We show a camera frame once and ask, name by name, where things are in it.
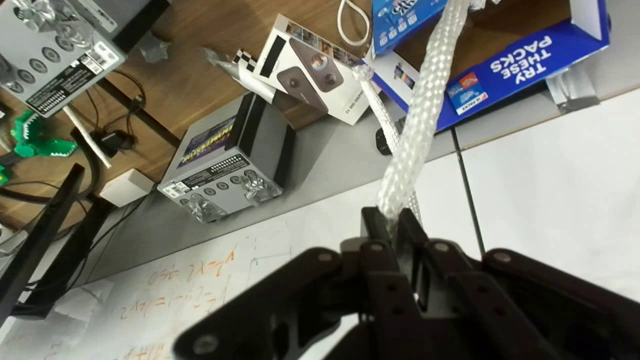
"cardboard box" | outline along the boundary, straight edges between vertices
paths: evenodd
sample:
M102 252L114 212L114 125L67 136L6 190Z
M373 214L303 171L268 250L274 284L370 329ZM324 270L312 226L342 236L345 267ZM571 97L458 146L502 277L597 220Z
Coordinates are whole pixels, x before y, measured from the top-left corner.
M352 71L358 61L347 49L278 15L254 73L324 114L356 123L369 107Z
M438 130L453 128L608 48L608 25L605 0L488 2L487 9L470 14L461 35ZM426 25L399 45L399 54L409 61L404 67L420 66L433 27L435 23ZM382 76L374 79L409 110L409 94L394 92Z

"black metal rod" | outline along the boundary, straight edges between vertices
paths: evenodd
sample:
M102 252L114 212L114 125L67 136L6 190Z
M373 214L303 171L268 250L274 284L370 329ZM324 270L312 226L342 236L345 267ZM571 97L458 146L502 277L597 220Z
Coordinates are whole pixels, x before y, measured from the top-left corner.
M120 101L125 107L133 107L133 101L119 86L114 86L111 79L102 77L100 87L109 92L117 101ZM150 130L155 130L160 137L165 137L174 147L180 146L180 137L174 136L168 128L165 128L152 114L149 114L144 107L135 107L135 116L139 116Z

